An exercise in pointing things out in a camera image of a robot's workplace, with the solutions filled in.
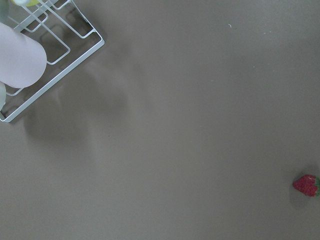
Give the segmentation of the red strawberry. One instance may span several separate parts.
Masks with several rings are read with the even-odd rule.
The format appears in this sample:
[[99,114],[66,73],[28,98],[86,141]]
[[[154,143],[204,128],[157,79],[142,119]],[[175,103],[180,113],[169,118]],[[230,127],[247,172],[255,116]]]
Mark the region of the red strawberry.
[[320,178],[315,175],[306,174],[295,180],[292,186],[297,191],[308,197],[320,196]]

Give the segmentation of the pink cup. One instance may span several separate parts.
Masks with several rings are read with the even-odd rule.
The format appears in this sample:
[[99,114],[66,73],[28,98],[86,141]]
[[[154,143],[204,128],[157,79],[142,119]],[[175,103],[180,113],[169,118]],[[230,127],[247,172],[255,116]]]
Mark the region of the pink cup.
[[47,54],[30,37],[0,24],[0,81],[12,88],[26,88],[44,74]]

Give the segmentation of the mint cup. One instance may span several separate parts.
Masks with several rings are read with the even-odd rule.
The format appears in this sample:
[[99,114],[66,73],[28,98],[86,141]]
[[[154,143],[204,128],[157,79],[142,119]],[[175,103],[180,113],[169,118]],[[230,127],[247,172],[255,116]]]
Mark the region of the mint cup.
[[6,104],[6,96],[7,96],[6,86],[3,82],[0,82],[0,111]]

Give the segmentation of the yellow cup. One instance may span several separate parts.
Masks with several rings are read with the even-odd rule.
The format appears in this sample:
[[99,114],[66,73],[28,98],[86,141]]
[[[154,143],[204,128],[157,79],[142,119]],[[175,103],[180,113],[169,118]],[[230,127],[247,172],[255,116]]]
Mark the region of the yellow cup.
[[26,7],[31,7],[31,6],[35,6],[39,3],[38,0],[26,0],[25,1],[25,6]]

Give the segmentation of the grey cup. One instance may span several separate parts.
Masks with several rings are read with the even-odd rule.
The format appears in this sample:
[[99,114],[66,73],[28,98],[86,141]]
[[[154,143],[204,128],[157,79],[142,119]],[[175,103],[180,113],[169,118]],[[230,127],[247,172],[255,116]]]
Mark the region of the grey cup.
[[4,23],[9,14],[9,2],[8,0],[0,0],[0,22]]

